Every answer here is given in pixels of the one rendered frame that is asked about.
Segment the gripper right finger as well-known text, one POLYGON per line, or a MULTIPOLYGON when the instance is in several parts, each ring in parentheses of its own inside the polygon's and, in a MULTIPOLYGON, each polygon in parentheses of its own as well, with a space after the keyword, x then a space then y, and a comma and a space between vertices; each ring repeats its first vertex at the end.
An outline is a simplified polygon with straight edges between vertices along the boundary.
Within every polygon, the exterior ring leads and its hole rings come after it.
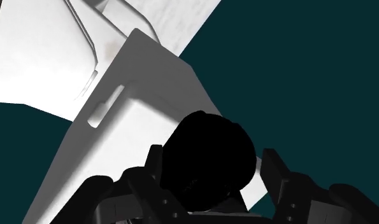
POLYGON ((274 149, 263 150, 260 176, 277 224, 379 224, 379 207, 359 189, 341 183, 322 188, 290 171, 274 149))

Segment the black round object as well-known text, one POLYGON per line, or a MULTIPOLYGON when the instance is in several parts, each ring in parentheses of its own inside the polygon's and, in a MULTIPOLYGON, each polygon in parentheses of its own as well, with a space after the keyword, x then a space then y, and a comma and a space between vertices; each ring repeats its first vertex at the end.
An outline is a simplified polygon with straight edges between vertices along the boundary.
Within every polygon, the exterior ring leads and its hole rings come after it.
POLYGON ((256 164, 253 142, 239 124, 196 111, 162 147, 160 186, 186 211, 209 211, 247 186, 256 164))

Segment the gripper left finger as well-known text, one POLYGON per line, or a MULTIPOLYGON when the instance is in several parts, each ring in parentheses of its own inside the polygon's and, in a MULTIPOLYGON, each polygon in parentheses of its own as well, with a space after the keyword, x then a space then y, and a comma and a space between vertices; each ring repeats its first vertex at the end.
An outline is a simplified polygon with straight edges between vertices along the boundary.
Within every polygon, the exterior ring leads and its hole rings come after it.
POLYGON ((50 224, 113 224, 136 218, 141 224, 189 224, 188 212, 159 186, 161 162, 162 146, 153 144, 145 165, 126 169, 118 181, 87 178, 50 224))

